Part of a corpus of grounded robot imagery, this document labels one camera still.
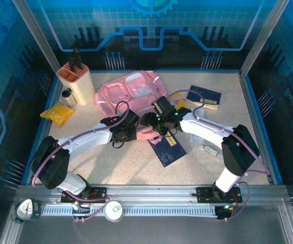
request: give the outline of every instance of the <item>navy blue book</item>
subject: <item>navy blue book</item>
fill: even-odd
[[[213,90],[208,90],[208,89],[196,86],[196,85],[192,85],[191,88],[189,88],[189,89],[200,93],[204,97],[204,99],[205,99],[204,108],[209,108],[209,109],[213,109],[213,110],[218,109],[220,99],[221,99],[221,93],[218,93]],[[189,92],[187,94],[186,99],[187,99],[187,102],[195,104],[197,106],[200,106],[203,103],[203,101],[199,95],[197,95],[195,93],[191,93],[191,92]]]
[[[167,167],[186,155],[185,150],[170,131],[168,131],[166,137],[163,137],[157,145],[150,142],[149,144],[155,151],[163,167]]]

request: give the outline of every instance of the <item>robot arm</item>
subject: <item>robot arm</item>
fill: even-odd
[[[225,168],[212,185],[213,198],[221,202],[230,189],[255,161],[251,153],[232,135],[237,134],[259,156],[259,150],[249,131],[243,125],[236,128],[222,126],[207,119],[196,119],[187,108],[176,110],[165,97],[152,103],[156,113],[145,114],[141,124],[151,125],[160,135],[169,129],[191,133],[222,149]]]
[[[101,144],[112,142],[124,143],[136,139],[136,123],[139,117],[131,110],[127,116],[105,118],[93,128],[78,135],[55,140],[48,136],[42,140],[31,163],[31,170],[36,173],[48,155],[62,144],[64,146],[57,151],[43,166],[38,179],[48,189],[61,188],[74,195],[85,197],[84,192],[89,192],[89,183],[80,175],[68,172],[69,162],[79,154],[91,150]],[[112,127],[117,121],[123,121]]]

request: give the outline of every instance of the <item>yellow snack bag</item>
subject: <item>yellow snack bag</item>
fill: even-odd
[[[75,109],[69,108],[62,103],[57,102],[53,107],[42,112],[40,117],[51,119],[56,125],[61,127],[74,111]]]

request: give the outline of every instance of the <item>beige table surface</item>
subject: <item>beige table surface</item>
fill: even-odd
[[[95,88],[123,73],[92,73]],[[237,74],[224,73],[173,73],[159,72],[169,93],[198,85],[222,93],[217,111],[205,109],[205,118],[229,126],[245,125],[255,138],[245,98]],[[50,135],[55,139],[87,130],[104,116],[91,100],[85,106],[77,105],[76,111],[59,128],[54,123]],[[92,184],[131,185],[200,185],[212,184],[224,168],[223,160],[214,157],[200,146],[190,142],[190,135],[178,132],[177,140],[187,155],[164,168],[147,141],[127,142],[120,149],[111,143],[98,146],[74,158],[69,171],[78,173]],[[261,169],[254,163],[251,169]],[[249,184],[267,185],[265,175],[250,173],[244,177]]]

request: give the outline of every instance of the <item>small vial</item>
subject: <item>small vial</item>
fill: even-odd
[[[64,90],[62,92],[62,98],[66,105],[70,106],[71,108],[74,108],[77,104],[73,94],[69,90]]]

